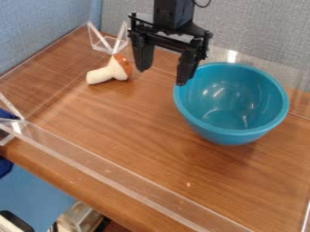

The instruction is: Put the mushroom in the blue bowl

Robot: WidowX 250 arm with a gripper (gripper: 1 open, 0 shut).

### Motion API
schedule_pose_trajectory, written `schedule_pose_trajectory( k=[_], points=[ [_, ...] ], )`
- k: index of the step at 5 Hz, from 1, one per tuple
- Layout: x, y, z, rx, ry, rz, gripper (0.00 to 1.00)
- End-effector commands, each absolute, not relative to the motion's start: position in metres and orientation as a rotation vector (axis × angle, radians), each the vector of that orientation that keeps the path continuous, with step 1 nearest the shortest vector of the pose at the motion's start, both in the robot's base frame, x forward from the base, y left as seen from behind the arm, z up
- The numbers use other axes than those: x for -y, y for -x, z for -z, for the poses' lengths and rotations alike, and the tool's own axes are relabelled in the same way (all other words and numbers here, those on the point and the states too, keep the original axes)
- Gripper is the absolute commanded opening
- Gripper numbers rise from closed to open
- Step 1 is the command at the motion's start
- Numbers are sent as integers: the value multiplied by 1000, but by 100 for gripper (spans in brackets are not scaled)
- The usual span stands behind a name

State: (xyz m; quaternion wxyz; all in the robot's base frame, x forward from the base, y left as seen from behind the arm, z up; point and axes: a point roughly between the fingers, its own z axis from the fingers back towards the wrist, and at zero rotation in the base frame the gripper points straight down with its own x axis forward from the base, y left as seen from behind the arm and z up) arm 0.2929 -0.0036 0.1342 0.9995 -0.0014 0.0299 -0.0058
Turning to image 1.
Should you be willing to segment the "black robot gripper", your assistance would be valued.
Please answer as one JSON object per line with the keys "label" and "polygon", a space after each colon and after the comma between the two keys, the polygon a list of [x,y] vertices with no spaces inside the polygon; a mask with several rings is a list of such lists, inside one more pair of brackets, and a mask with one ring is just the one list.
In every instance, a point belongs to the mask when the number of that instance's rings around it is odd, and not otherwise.
{"label": "black robot gripper", "polygon": [[128,37],[132,40],[135,67],[144,72],[152,65],[156,46],[181,53],[176,66],[176,85],[192,78],[200,58],[207,56],[214,34],[188,20],[177,28],[156,24],[151,14],[131,13]]}

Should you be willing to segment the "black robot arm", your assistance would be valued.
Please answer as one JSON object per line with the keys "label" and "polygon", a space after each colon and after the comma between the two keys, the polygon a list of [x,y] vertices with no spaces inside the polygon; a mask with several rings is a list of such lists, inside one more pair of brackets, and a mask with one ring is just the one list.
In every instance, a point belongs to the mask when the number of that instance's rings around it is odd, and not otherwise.
{"label": "black robot arm", "polygon": [[153,62],[155,47],[180,53],[175,84],[183,86],[193,77],[200,60],[208,56],[208,43],[214,34],[193,24],[195,7],[206,8],[195,0],[153,0],[149,20],[132,12],[128,37],[132,42],[135,67],[144,72]]}

